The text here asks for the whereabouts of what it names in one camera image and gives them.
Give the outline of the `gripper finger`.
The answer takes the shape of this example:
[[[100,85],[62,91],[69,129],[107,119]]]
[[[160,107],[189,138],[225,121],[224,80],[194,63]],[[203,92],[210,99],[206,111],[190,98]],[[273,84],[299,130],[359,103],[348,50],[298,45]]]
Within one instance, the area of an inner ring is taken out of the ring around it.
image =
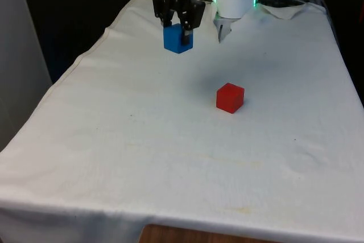
[[[181,25],[181,43],[186,46],[191,41],[195,28],[201,24],[205,3],[198,0],[179,0],[177,15]]]
[[[160,19],[163,27],[172,25],[172,18],[175,12],[175,0],[152,0],[154,6],[154,14]]]

